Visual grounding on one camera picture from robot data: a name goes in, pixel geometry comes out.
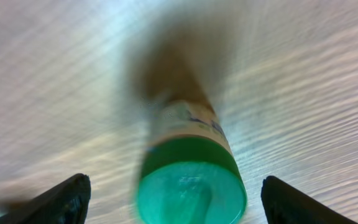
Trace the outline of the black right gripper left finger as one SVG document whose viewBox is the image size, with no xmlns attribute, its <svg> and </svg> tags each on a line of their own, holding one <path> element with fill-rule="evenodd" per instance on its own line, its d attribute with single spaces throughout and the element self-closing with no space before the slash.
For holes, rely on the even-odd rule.
<svg viewBox="0 0 358 224">
<path fill-rule="evenodd" d="M 84 224 L 90 178 L 75 174 L 33 199 L 0 200 L 0 224 Z"/>
</svg>

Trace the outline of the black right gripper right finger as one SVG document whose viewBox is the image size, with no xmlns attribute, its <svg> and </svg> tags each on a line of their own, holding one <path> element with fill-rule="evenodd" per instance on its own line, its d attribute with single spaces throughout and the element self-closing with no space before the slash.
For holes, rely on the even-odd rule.
<svg viewBox="0 0 358 224">
<path fill-rule="evenodd" d="M 261 199 L 268 224 L 357 224 L 272 175 Z"/>
</svg>

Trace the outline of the green lid glass jar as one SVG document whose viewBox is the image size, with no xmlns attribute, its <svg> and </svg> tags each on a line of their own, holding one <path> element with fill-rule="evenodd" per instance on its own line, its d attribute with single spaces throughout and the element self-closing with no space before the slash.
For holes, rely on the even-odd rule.
<svg viewBox="0 0 358 224">
<path fill-rule="evenodd" d="M 188 101 L 157 111 L 135 201 L 147 224 L 239 223 L 247 194 L 213 111 Z"/>
</svg>

